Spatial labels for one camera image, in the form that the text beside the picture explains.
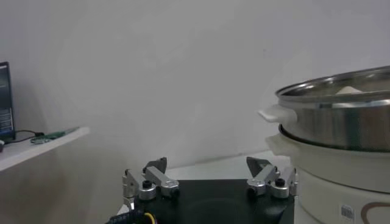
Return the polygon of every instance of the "black screw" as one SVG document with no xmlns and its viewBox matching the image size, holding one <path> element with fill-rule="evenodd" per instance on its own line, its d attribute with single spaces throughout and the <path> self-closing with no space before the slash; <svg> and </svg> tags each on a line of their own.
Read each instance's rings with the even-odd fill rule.
<svg viewBox="0 0 390 224">
<path fill-rule="evenodd" d="M 286 182 L 281 178 L 278 178 L 275 180 L 275 186 L 277 186 L 277 187 L 284 187 L 285 184 L 286 184 Z"/>
<path fill-rule="evenodd" d="M 173 199 L 178 198 L 179 195 L 180 195 L 180 190 L 179 190 L 179 189 L 174 189 L 173 191 L 171 191 L 171 197 L 172 197 Z"/>
<path fill-rule="evenodd" d="M 151 181 L 149 181 L 149 180 L 144 180 L 143 182 L 142 182 L 142 188 L 143 189 L 149 189 L 149 188 L 151 188 L 152 187 L 152 182 Z"/>
<path fill-rule="evenodd" d="M 248 188 L 247 194 L 249 198 L 256 198 L 256 191 L 253 188 Z"/>
</svg>

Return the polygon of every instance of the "barcode label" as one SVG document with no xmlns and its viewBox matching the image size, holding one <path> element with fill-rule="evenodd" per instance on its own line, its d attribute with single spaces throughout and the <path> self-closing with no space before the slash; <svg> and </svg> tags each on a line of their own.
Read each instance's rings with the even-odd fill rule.
<svg viewBox="0 0 390 224">
<path fill-rule="evenodd" d="M 349 205 L 340 205 L 340 216 L 345 224 L 355 223 L 355 211 Z"/>
</svg>

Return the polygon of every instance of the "cable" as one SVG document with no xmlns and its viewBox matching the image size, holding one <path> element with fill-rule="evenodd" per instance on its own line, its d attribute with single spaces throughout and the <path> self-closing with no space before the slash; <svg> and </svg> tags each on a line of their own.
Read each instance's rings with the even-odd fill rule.
<svg viewBox="0 0 390 224">
<path fill-rule="evenodd" d="M 19 132 L 29 132 L 29 133 L 33 133 L 33 134 L 37 133 L 37 132 L 31 131 L 31 130 L 17 130 L 17 131 L 15 131 L 15 133 L 19 133 Z"/>
<path fill-rule="evenodd" d="M 145 212 L 144 215 L 150 218 L 150 220 L 152 221 L 152 224 L 156 224 L 156 222 L 154 220 L 154 216 L 152 214 Z"/>
<path fill-rule="evenodd" d="M 44 135 L 43 132 L 35 132 L 35 131 L 31 131 L 31 130 L 17 130 L 17 131 L 15 131 L 15 134 L 16 134 L 16 133 L 19 133 L 19 132 L 28 132 L 28 133 L 33 133 L 34 135 L 33 135 L 33 136 L 30 136 L 30 137 L 26 137 L 26 138 L 20 139 L 20 140 L 8 141 L 8 142 L 5 142 L 5 144 L 23 142 L 23 141 L 25 141 L 25 140 L 32 139 L 32 138 L 35 138 L 35 137 L 39 137 L 39 136 L 43 136 L 43 135 Z"/>
</svg>

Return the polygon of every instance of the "black platform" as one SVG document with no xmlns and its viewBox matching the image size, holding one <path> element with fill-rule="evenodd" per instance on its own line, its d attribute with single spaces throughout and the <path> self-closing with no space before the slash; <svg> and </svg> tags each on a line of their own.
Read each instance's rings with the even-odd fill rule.
<svg viewBox="0 0 390 224">
<path fill-rule="evenodd" d="M 246 180 L 180 180 L 177 200 L 161 194 L 135 207 L 156 216 L 158 224 L 293 224 L 294 198 L 267 194 L 251 199 Z"/>
</svg>

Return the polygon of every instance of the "white table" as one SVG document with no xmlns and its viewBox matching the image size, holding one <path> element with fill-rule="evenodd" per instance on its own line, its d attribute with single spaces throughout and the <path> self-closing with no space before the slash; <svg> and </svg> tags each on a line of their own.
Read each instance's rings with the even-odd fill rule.
<svg viewBox="0 0 390 224">
<path fill-rule="evenodd" d="M 280 170 L 290 166 L 290 159 L 286 156 L 275 156 L 271 151 L 260 152 L 251 155 L 235 156 L 219 159 L 208 163 L 199 163 L 193 166 L 168 169 L 165 174 L 176 180 L 215 180 L 215 179 L 249 179 L 251 174 L 246 164 L 246 157 L 251 156 L 267 159 Z M 118 214 L 128 212 L 126 205 L 122 205 Z M 319 224 L 308 215 L 296 200 L 295 221 L 299 224 Z"/>
<path fill-rule="evenodd" d="M 90 129 L 88 127 L 80 127 L 76 131 L 61 138 L 40 145 L 31 144 L 29 140 L 5 145 L 3 151 L 0 153 L 0 171 L 74 141 L 89 132 Z"/>
</svg>

